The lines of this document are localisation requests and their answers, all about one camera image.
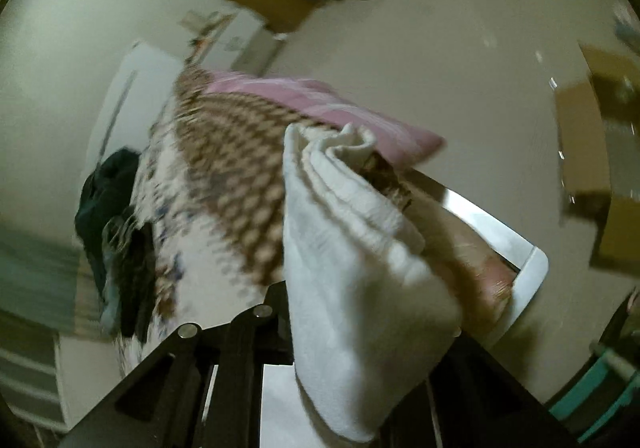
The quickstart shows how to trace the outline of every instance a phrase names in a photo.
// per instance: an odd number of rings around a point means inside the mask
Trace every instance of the bedding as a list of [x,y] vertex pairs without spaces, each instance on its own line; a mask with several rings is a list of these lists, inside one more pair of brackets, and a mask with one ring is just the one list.
[[[137,220],[154,228],[156,303],[146,344],[135,336],[116,340],[123,374],[180,324],[208,328],[229,322],[261,303],[266,287],[282,278],[282,152],[290,123],[322,132],[342,128],[353,117],[357,125],[370,126],[380,154],[369,157],[360,175],[407,215],[413,205],[419,220],[421,206],[412,202],[415,187],[396,169],[423,157],[427,148],[414,154],[407,152],[411,147],[387,148],[383,157],[383,142],[393,145],[395,133],[405,135],[404,129],[336,99],[327,86],[310,80],[261,80],[193,66],[183,71],[151,129],[132,194]],[[426,234],[431,221],[425,213],[417,227]],[[433,222],[450,226],[447,219]],[[484,305],[463,309],[463,320],[480,319],[479,329],[485,330],[503,311],[514,274],[495,266],[490,274],[482,272],[483,259],[497,255],[471,228],[462,228],[433,241],[440,244],[436,250],[443,249],[441,256],[433,249],[425,254],[428,262],[442,258],[433,263],[434,272],[459,301],[484,298]],[[471,246],[456,250],[451,238]],[[469,277],[476,282],[467,283]]]

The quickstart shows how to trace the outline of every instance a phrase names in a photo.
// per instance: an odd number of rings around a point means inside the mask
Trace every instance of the pink pillow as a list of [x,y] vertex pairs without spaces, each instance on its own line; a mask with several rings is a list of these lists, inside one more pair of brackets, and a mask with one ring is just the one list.
[[444,139],[433,132],[347,102],[327,84],[315,80],[215,72],[205,92],[247,92],[340,128],[347,123],[365,125],[376,135],[382,157],[398,170],[427,159],[444,144]]

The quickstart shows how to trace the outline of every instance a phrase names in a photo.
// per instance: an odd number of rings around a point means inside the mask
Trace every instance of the white towel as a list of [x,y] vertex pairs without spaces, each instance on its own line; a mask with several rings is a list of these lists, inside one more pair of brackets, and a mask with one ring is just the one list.
[[366,128],[298,124],[284,138],[284,277],[296,373],[327,426],[370,441],[440,361],[458,304],[417,255],[424,239],[356,172]]

